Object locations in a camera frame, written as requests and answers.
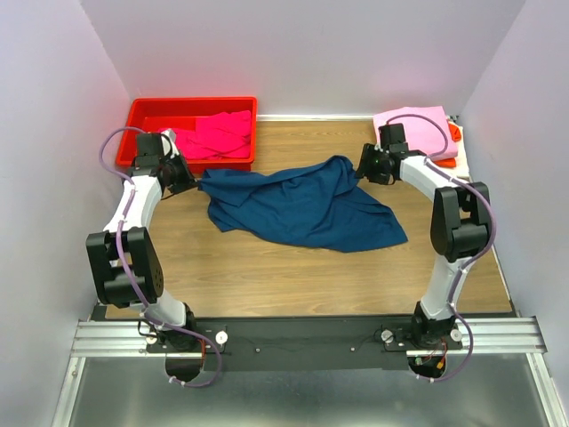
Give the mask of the dark blue t shirt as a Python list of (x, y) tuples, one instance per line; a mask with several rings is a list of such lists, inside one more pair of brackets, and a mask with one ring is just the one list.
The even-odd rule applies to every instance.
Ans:
[(269, 175), (208, 169), (199, 189), (209, 196), (208, 216), (222, 232), (243, 230), (273, 243), (341, 253), (408, 240), (393, 211), (359, 188), (344, 156)]

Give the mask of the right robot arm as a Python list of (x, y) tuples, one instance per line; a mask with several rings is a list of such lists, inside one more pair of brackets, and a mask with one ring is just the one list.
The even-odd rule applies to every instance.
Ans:
[(437, 167), (411, 150), (401, 124), (378, 128), (379, 143), (364, 145), (356, 177), (380, 185), (403, 181), (432, 202), (430, 241), (436, 253), (428, 290), (417, 302), (406, 337), (430, 346), (449, 337), (457, 319), (457, 301), (474, 263), (495, 238), (489, 191)]

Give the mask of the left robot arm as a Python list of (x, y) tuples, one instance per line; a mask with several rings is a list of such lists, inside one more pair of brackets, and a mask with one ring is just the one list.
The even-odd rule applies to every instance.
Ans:
[(85, 242), (100, 303), (137, 311), (149, 326), (148, 339), (163, 350), (190, 352), (199, 344), (194, 313), (165, 288), (164, 273), (151, 241), (149, 226), (165, 194), (178, 195), (197, 186), (180, 153), (173, 129), (146, 133), (137, 129), (131, 166), (118, 176), (123, 195), (111, 220)]

